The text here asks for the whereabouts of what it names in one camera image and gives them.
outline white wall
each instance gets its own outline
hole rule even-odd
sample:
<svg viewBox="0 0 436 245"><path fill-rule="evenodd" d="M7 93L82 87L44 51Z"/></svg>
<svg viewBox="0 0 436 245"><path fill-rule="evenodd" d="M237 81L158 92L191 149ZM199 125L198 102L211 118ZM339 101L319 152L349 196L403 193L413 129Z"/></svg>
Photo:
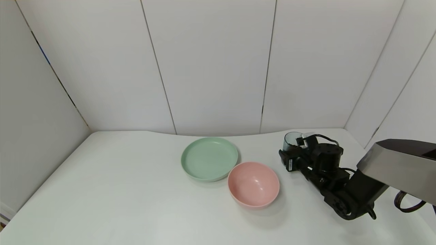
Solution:
<svg viewBox="0 0 436 245"><path fill-rule="evenodd" d="M19 0L93 131L175 133L140 0Z"/></svg>
<svg viewBox="0 0 436 245"><path fill-rule="evenodd" d="M430 43L418 67L398 97L379 130L370 140L410 139L436 143L436 37ZM419 210L436 232L436 217L431 205Z"/></svg>
<svg viewBox="0 0 436 245"><path fill-rule="evenodd" d="M0 1L1 213L18 211L89 133L15 1Z"/></svg>
<svg viewBox="0 0 436 245"><path fill-rule="evenodd" d="M343 128L403 0L279 0L262 133Z"/></svg>
<svg viewBox="0 0 436 245"><path fill-rule="evenodd" d="M435 0L405 0L345 129L365 147L388 114L436 31Z"/></svg>
<svg viewBox="0 0 436 245"><path fill-rule="evenodd" d="M142 0L183 135L258 134L275 0Z"/></svg>

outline wire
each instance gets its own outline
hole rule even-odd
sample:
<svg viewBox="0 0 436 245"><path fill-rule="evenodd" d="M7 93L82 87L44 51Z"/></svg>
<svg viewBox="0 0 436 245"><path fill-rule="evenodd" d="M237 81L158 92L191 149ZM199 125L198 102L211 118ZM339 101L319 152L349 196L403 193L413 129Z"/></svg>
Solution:
<svg viewBox="0 0 436 245"><path fill-rule="evenodd" d="M347 171L353 172L354 174L356 173L356 170L354 170L354 169L351 169L351 168L347 168L347 167L340 167L340 169L343 169L343 170L347 170Z"/></svg>
<svg viewBox="0 0 436 245"><path fill-rule="evenodd" d="M322 134L313 134L313 135L310 135L310 136L304 138L303 140L306 140L307 138L309 138L309 137L313 137L313 136L315 136L315 137L320 137L320 138L324 138L324 139L326 139L326 140L328 140L328 141L331 141L331 142L337 144L337 146L339 146L339 143L338 143L336 140L332 140L332 139L330 139L329 137L324 136L324 135L322 135Z"/></svg>
<svg viewBox="0 0 436 245"><path fill-rule="evenodd" d="M403 198L404 198L406 195L407 195L407 193L405 193L404 191L400 191L400 192L398 192L398 194L395 196L395 199L394 199L394 205L395 205L395 207L396 207L397 209L399 209L399 210L400 210L401 212L403 212L403 213L411 213L411 212L414 212L414 211L416 211L416 210L422 208L422 207L426 204L426 202L421 201L420 203L418 203L417 205L415 205L415 206L413 206L413 207L410 207L410 208L401 208L401 207L400 207L400 205L401 205L401 201L403 200Z"/></svg>

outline plate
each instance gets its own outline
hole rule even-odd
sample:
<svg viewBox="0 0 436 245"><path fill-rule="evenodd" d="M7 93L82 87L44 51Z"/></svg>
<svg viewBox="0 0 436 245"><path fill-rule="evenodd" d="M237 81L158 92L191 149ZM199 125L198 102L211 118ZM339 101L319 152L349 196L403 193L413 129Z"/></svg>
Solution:
<svg viewBox="0 0 436 245"><path fill-rule="evenodd" d="M238 162L238 150L223 138L192 142L182 154L182 167L193 179L213 182L225 178Z"/></svg>

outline pink bowl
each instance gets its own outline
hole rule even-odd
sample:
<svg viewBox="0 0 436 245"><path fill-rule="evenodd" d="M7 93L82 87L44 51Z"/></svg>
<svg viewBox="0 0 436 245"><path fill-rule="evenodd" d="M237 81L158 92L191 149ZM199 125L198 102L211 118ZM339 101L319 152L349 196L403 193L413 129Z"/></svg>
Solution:
<svg viewBox="0 0 436 245"><path fill-rule="evenodd" d="M246 162L236 165L228 174L230 194L244 208L262 209L279 194L276 173L262 163Z"/></svg>

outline table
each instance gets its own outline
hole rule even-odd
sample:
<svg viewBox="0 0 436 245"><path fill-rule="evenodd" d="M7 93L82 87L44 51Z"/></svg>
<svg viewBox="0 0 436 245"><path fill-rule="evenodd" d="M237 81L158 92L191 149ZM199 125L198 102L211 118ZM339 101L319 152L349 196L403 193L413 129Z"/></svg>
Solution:
<svg viewBox="0 0 436 245"><path fill-rule="evenodd" d="M337 140L342 167L365 150L344 129L295 129ZM436 234L417 213L403 214L389 188L375 203L377 220L338 217L301 173L288 173L278 150L286 132L225 137L240 160L270 166L280 194L249 211L229 194L227 179L199 183L182 170L182 151L199 137L147 131L92 134L0 233L2 245L112 244L419 244Z"/></svg>

